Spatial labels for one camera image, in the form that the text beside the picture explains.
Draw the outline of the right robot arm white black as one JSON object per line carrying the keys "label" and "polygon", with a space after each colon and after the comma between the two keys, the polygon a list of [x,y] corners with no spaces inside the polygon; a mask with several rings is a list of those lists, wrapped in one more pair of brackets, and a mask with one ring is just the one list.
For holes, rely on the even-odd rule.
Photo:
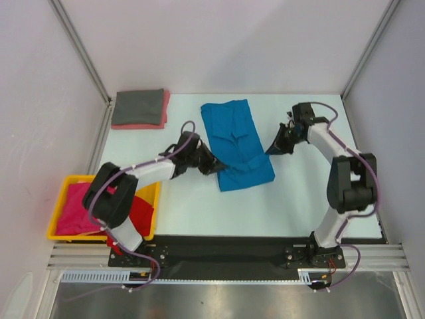
{"label": "right robot arm white black", "polygon": [[327,122],[281,123],[266,153],[292,154],[295,145],[302,142],[316,147],[330,164],[326,189],[329,208],[321,224],[309,236],[306,247],[286,253],[287,267],[324,268],[329,261],[343,256],[341,238],[349,223],[353,219],[367,218],[369,215],[363,211],[368,206],[378,206],[377,161],[373,154],[361,154],[348,147]]}

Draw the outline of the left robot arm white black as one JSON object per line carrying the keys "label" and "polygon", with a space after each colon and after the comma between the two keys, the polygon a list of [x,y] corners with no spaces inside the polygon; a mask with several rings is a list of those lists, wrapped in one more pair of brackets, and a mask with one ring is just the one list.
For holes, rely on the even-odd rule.
{"label": "left robot arm white black", "polygon": [[172,144],[157,158],[134,168],[120,169],[105,163],[85,193],[82,206],[89,221],[104,229],[113,246],[124,253],[124,259],[137,266],[146,260],[147,250],[143,235],[129,216],[135,193],[153,183],[174,179],[189,168],[210,175],[227,167],[204,144],[183,150]]}

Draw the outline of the blue t-shirt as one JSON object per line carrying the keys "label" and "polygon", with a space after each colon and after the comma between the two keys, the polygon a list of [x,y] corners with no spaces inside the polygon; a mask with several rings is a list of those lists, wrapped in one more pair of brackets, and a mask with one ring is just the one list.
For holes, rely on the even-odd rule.
{"label": "blue t-shirt", "polygon": [[270,183],[275,173],[262,147],[247,100],[201,106],[212,153],[227,168],[218,172],[221,192]]}

